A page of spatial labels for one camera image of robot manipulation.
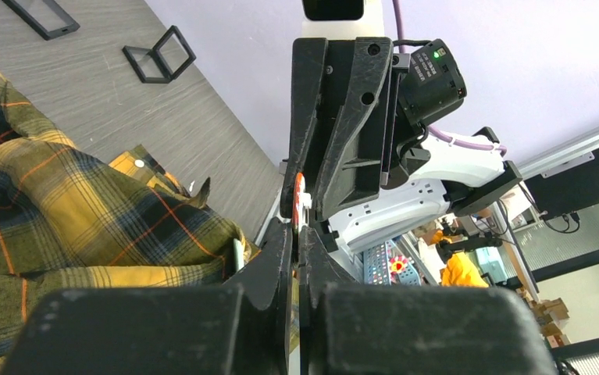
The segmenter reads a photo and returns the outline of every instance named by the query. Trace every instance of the plaid shirt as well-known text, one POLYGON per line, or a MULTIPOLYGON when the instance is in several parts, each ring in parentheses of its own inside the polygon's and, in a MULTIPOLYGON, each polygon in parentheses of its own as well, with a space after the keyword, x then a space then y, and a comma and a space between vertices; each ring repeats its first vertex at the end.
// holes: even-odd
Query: plaid shirt
POLYGON ((190 197, 141 146, 111 166, 78 151, 0 75, 0 364, 55 289, 225 280, 234 239, 245 261, 258 250, 208 193, 190 197))

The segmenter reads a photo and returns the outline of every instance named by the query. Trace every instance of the wooden floor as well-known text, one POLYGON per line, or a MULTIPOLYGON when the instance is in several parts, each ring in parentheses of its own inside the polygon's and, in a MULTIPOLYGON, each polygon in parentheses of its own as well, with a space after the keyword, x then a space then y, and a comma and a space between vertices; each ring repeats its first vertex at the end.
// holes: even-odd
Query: wooden floor
MULTIPOLYGON (((0 71, 104 162, 143 144, 187 186, 212 177, 210 206, 254 237, 281 177, 195 66, 171 84, 138 80, 122 47, 150 48, 165 32, 145 2, 57 2, 80 29, 44 41, 0 1, 0 71)), ((181 55, 174 42, 163 53, 181 55)))

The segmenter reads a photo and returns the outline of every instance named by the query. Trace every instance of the orange object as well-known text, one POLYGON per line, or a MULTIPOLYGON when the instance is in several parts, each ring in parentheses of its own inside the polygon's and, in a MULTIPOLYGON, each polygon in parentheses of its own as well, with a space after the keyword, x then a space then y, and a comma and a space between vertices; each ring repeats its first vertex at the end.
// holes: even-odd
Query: orange object
POLYGON ((301 206, 299 203, 301 193, 304 192, 305 187, 304 175, 301 172, 297 173, 297 177, 294 178, 294 199, 292 204, 292 228, 295 231, 299 231, 299 217, 301 216, 301 206))
POLYGON ((456 252, 442 270, 442 286, 488 288, 490 285, 479 275, 479 269, 464 252, 456 252))
POLYGON ((440 241, 448 241, 449 244, 453 243, 450 237, 444 236, 444 232, 442 230, 438 230, 433 235, 433 238, 430 239, 430 243, 428 245, 436 245, 439 244, 440 241))

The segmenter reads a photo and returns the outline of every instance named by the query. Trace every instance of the black metal frame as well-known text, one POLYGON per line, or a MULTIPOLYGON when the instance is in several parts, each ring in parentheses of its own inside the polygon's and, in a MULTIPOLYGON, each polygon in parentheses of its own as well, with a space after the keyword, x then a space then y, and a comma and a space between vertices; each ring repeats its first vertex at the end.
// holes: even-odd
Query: black metal frame
POLYGON ((380 190, 393 46, 388 37, 294 41, 290 148, 280 214, 290 217, 297 173, 317 221, 380 190))
POLYGON ((599 354, 599 338, 552 348, 551 352, 552 356, 560 359, 572 359, 584 357, 585 355, 596 355, 599 354))
POLYGON ((63 35, 67 35, 69 33, 73 33, 74 31, 80 28, 80 25, 72 16, 69 15, 55 0, 44 0, 44 4, 46 4, 58 17, 60 17, 67 24, 64 27, 60 27, 55 30, 46 30, 44 25, 42 25, 38 20, 36 20, 31 14, 21 4, 19 4, 16 0, 2 0, 9 8, 11 8, 14 13, 18 14, 19 17, 25 21, 28 26, 32 27, 33 30, 37 32, 42 38, 46 41, 51 39, 62 37, 63 35))
MULTIPOLYGON (((582 254, 571 259, 566 259, 549 266, 541 267, 537 270, 532 270, 536 282, 550 280, 554 277, 566 275, 567 273, 583 270, 588 267, 596 266, 599 264, 599 249, 587 254, 582 254)), ((522 286, 518 277, 509 278, 505 284, 501 286, 509 289, 517 289, 522 286)))
POLYGON ((129 64, 131 64, 131 67, 134 68, 136 75, 144 84, 168 84, 177 79, 180 74, 182 74, 182 72, 184 72, 196 60, 196 55, 187 43, 187 40, 184 39, 180 29, 174 25, 171 26, 163 36, 161 36, 161 39, 155 43, 154 47, 140 48, 125 45, 122 48, 122 52, 124 52, 127 60, 129 60, 129 64), (164 59, 163 54, 161 53, 161 48, 166 44, 166 42, 168 42, 168 40, 170 40, 173 35, 175 35, 177 40, 180 42, 180 45, 188 55, 188 58, 182 62, 182 64, 174 72, 171 70, 168 62, 166 59, 164 59), (138 61, 136 61, 136 58, 134 57, 135 52, 139 52, 142 55, 149 55, 152 60, 154 60, 157 69, 159 69, 159 72, 162 74, 162 77, 147 77, 143 72, 142 67, 140 64, 138 64, 138 61))

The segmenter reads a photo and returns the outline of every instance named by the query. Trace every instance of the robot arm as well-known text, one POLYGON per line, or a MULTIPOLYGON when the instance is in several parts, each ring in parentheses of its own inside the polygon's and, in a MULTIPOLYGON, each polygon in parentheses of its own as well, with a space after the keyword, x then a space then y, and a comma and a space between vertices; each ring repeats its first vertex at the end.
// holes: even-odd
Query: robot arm
POLYGON ((431 132, 430 124, 464 102, 464 79, 439 39, 394 54, 388 38, 359 37, 383 30, 380 9, 367 1, 357 21, 307 20, 305 34, 327 37, 294 43, 280 213, 290 217, 302 172, 315 203, 312 222, 330 252, 347 255, 446 213, 475 213, 521 180, 491 129, 431 132))

